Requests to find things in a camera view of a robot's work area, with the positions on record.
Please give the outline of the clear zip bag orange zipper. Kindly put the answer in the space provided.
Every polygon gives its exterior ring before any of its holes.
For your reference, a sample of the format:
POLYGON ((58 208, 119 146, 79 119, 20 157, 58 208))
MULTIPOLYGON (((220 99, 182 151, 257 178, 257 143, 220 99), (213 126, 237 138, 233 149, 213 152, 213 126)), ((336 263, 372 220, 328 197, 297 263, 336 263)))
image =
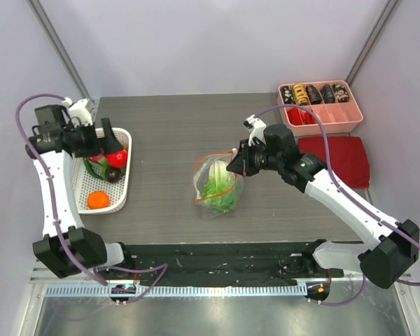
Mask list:
POLYGON ((237 208, 244 189, 243 177, 226 169, 237 152, 233 148, 204 155, 193 167, 194 204, 201 207, 205 220, 237 208))

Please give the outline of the dark brown mangosteen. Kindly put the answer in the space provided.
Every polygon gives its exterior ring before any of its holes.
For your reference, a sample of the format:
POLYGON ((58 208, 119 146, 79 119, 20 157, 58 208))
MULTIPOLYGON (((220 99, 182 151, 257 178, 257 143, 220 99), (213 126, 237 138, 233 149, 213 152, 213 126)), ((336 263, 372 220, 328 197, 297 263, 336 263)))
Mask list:
POLYGON ((117 183, 119 182, 121 177, 121 170, 114 167, 108 167, 104 172, 104 179, 109 183, 117 183))

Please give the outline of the green lettuce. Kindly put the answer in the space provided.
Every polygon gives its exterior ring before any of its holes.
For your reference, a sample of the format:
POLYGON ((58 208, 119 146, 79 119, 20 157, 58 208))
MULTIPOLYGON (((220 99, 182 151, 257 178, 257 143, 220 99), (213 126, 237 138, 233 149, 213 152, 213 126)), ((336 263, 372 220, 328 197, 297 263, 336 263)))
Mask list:
POLYGON ((217 160, 210 165, 208 181, 202 192, 202 202, 214 214, 234 210, 238 203, 239 178, 226 170, 227 162, 217 160))

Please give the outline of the orange tangerine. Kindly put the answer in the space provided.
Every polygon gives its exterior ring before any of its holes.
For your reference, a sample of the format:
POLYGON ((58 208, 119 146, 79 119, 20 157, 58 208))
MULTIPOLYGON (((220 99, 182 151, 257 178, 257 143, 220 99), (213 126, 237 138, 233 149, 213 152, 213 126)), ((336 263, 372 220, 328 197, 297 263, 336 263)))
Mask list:
POLYGON ((91 192, 87 197, 87 206, 91 210, 103 209, 110 205, 110 198, 104 191, 91 192))

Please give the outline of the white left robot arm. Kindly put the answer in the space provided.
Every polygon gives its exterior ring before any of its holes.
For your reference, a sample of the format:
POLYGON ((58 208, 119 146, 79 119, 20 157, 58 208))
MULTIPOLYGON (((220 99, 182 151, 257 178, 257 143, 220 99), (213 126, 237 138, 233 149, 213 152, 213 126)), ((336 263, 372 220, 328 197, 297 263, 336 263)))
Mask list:
POLYGON ((106 243, 85 228, 76 205, 72 167, 76 158, 116 154, 123 149, 111 121, 101 119, 103 136, 93 122, 74 122, 74 112, 59 104, 35 109, 37 124, 25 150, 33 160, 43 194, 43 237, 33 243, 36 258, 60 279, 95 267, 110 267, 119 279, 130 278, 135 262, 124 244, 106 243))

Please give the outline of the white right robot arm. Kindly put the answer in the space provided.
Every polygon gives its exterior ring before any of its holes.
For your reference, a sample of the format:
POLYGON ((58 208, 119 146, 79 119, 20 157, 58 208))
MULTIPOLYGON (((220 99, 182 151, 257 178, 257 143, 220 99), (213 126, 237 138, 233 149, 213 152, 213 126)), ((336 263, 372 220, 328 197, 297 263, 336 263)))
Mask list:
POLYGON ((354 193, 313 154, 302 154, 293 133, 283 124, 267 126, 254 118, 244 121, 249 137, 240 141, 227 170, 253 176, 262 170, 322 203, 346 223, 360 244, 323 241, 302 259, 306 274, 316 277, 326 269, 362 272, 374 285, 390 288, 418 260, 419 227, 402 223, 374 208, 354 193))

